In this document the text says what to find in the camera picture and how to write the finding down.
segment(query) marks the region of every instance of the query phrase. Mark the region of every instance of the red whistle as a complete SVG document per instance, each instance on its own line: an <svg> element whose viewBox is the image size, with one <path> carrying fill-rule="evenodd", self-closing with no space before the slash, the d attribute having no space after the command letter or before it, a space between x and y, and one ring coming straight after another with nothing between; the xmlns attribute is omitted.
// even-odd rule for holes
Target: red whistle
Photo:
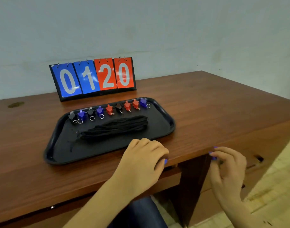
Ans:
<svg viewBox="0 0 290 228"><path fill-rule="evenodd" d="M106 107L106 111L107 111L107 114L109 114L109 115L114 115L114 113L112 113L112 111L113 111L113 107L112 107L112 106L109 106L109 104L108 104L108 106Z"/></svg>
<svg viewBox="0 0 290 228"><path fill-rule="evenodd" d="M136 99L133 99L132 105L133 105L134 108L140 109L139 108L139 101L137 101Z"/></svg>
<svg viewBox="0 0 290 228"><path fill-rule="evenodd" d="M128 101L126 101L126 102L124 103L124 107L125 107L125 109L126 109L127 111L131 112L131 111L130 111L130 109L131 109L131 103L129 103Z"/></svg>

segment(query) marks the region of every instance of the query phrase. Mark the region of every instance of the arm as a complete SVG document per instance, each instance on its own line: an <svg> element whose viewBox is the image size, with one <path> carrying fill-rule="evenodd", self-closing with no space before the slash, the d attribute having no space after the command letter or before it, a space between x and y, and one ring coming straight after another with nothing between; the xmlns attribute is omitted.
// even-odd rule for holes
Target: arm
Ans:
<svg viewBox="0 0 290 228"><path fill-rule="evenodd" d="M168 153L157 141L132 140L113 176L64 228L106 228L131 200L158 181Z"/></svg>
<svg viewBox="0 0 290 228"><path fill-rule="evenodd" d="M248 211L240 198L243 184L246 158L239 152L218 147L210 153L217 160L211 161L211 185L215 197L235 228L262 228L270 227L263 220L258 219ZM224 176L220 175L219 161L226 167Z"/></svg>

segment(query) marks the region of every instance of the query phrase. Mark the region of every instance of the white wall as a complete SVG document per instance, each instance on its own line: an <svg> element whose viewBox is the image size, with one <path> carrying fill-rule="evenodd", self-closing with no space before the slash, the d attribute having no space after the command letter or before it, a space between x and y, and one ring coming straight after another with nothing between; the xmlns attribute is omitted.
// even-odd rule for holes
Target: white wall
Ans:
<svg viewBox="0 0 290 228"><path fill-rule="evenodd" d="M290 0L0 0L0 99L119 56L136 79L204 70L290 98Z"/></svg>

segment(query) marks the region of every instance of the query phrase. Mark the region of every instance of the wooden table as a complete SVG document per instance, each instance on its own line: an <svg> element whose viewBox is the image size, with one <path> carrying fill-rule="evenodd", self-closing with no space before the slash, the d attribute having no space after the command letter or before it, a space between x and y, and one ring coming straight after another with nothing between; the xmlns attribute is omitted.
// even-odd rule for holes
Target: wooden table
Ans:
<svg viewBox="0 0 290 228"><path fill-rule="evenodd" d="M168 168L144 194L168 188L188 226L220 211L206 178L212 146L229 146L247 157L245 197L290 140L288 99L203 71L136 84L137 91L63 103L57 93L0 100L0 227L25 226L81 207L112 176L123 150L63 166L45 163L57 120L75 109L138 97L161 104L176 130L159 139L170 151ZM19 101L24 104L8 108Z"/></svg>

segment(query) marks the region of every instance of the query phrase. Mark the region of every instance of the red number card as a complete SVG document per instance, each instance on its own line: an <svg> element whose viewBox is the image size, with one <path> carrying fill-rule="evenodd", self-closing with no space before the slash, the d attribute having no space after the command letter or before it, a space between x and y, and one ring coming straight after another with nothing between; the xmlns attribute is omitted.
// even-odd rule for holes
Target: red number card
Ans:
<svg viewBox="0 0 290 228"><path fill-rule="evenodd" d="M114 67L118 89L134 87L131 57L115 58Z"/></svg>
<svg viewBox="0 0 290 228"><path fill-rule="evenodd" d="M112 58L94 59L98 83L101 90L116 89Z"/></svg>

